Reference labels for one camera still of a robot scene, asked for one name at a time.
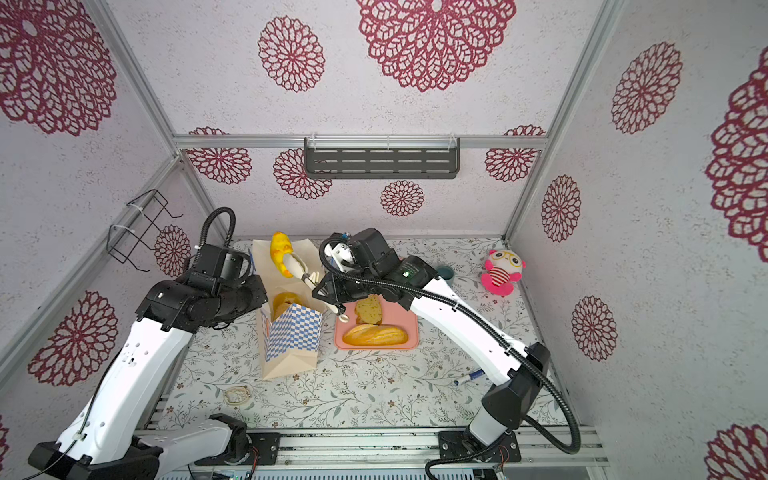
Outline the yellow ring donut bread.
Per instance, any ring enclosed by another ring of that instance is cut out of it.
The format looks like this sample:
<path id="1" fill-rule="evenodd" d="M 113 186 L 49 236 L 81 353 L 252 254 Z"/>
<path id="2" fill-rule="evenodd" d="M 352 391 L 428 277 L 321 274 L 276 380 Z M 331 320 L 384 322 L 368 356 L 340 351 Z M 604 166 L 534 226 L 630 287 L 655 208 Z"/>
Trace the yellow ring donut bread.
<path id="1" fill-rule="evenodd" d="M 277 294 L 272 303 L 272 321 L 276 321 L 294 304 L 302 305 L 302 299 L 296 293 L 287 291 Z"/>

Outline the checkered paper bag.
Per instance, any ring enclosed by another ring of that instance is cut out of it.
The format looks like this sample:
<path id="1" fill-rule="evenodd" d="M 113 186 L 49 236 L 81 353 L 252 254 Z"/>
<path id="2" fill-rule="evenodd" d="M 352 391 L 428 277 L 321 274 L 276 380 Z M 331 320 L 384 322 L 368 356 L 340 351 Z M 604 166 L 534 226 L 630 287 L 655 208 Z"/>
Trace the checkered paper bag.
<path id="1" fill-rule="evenodd" d="M 318 250 L 309 240 L 292 243 L 293 253 L 301 257 L 310 271 L 320 273 Z M 312 290 L 301 280 L 283 277 L 270 258 L 270 242 L 255 240 L 251 245 L 255 273 L 260 276 L 267 302 L 255 317 L 261 378 L 273 380 L 313 370 L 317 366 L 318 344 L 326 305 L 312 297 Z M 272 321 L 274 297 L 293 292 L 302 305 L 292 305 L 276 321 Z"/>

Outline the yellow small bread roll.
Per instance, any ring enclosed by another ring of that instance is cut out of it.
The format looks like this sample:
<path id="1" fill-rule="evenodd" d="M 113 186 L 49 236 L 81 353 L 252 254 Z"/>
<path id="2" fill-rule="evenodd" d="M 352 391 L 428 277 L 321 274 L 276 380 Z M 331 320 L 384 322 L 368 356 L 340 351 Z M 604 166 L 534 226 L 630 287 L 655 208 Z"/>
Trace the yellow small bread roll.
<path id="1" fill-rule="evenodd" d="M 275 232 L 270 242 L 270 258 L 280 274 L 285 278 L 293 277 L 284 262 L 285 256 L 292 253 L 293 245 L 289 237 L 283 232 Z"/>

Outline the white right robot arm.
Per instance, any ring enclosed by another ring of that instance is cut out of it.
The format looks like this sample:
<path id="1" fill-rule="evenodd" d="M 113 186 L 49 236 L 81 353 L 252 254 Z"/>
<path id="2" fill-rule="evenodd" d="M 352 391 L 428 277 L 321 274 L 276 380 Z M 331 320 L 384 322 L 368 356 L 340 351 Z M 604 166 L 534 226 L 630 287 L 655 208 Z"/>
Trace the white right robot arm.
<path id="1" fill-rule="evenodd" d="M 551 356 L 543 344 L 526 345 L 497 328 L 461 299 L 435 268 L 417 256 L 400 257 L 374 228 L 326 238 L 319 246 L 319 260 L 325 275 L 312 290 L 314 298 L 343 313 L 348 303 L 380 295 L 440 330 L 490 379 L 492 386 L 466 432 L 456 440 L 442 441 L 440 458 L 425 465 L 427 474 L 438 465 L 491 461 L 515 447 L 515 432 L 523 423 L 561 452 L 580 452 L 578 421 L 548 377 Z M 569 442 L 530 416 L 530 406 L 541 390 L 559 405 Z"/>

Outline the long baguette bread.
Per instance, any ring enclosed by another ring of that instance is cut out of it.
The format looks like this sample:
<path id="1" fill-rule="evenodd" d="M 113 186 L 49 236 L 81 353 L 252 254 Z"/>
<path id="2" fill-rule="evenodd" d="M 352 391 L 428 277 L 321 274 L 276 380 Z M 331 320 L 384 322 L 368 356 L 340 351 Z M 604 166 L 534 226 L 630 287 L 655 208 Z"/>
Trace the long baguette bread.
<path id="1" fill-rule="evenodd" d="M 351 346 L 392 346 L 407 343 L 409 336 L 400 327 L 363 324 L 345 333 L 342 340 Z"/>

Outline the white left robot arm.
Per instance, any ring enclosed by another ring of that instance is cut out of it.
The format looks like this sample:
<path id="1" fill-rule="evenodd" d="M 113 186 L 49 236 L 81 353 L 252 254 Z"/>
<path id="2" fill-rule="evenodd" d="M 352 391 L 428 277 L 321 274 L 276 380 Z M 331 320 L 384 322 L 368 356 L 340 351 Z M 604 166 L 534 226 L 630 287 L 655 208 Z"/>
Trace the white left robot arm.
<path id="1" fill-rule="evenodd" d="M 201 460 L 242 464 L 252 452 L 244 422 L 213 414 L 170 434 L 139 436 L 135 430 L 180 353 L 201 329 L 224 329 L 267 301 L 249 255 L 228 244 L 208 243 L 213 221 L 229 218 L 229 207 L 204 221 L 200 245 L 188 268 L 155 284 L 136 310 L 137 319 L 110 361 L 93 396 L 57 440 L 37 444 L 28 457 L 34 474 L 56 479 L 155 479 Z"/>

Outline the steel tongs cream tips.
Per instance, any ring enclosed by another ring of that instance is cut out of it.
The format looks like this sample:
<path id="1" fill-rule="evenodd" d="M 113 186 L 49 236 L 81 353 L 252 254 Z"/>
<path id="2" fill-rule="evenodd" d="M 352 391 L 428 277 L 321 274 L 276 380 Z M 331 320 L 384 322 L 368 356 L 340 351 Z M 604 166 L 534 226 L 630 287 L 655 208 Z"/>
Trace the steel tongs cream tips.
<path id="1" fill-rule="evenodd" d="M 319 285 L 320 273 L 310 271 L 305 262 L 295 253 L 287 253 L 283 256 L 283 265 L 286 270 L 295 278 L 301 280 L 305 285 L 313 290 Z M 337 306 L 325 302 L 326 307 L 336 315 L 336 318 L 342 323 L 348 323 L 349 317 L 343 313 Z"/>

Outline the sliced toast bread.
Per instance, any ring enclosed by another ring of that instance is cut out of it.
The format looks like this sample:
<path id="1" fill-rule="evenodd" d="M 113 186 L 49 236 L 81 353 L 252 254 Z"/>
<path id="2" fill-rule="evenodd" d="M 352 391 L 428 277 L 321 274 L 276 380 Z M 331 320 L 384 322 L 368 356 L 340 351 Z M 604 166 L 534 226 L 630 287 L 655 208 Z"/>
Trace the sliced toast bread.
<path id="1" fill-rule="evenodd" d="M 380 325 L 383 321 L 383 310 L 378 295 L 369 295 L 355 303 L 356 323 L 358 325 Z"/>

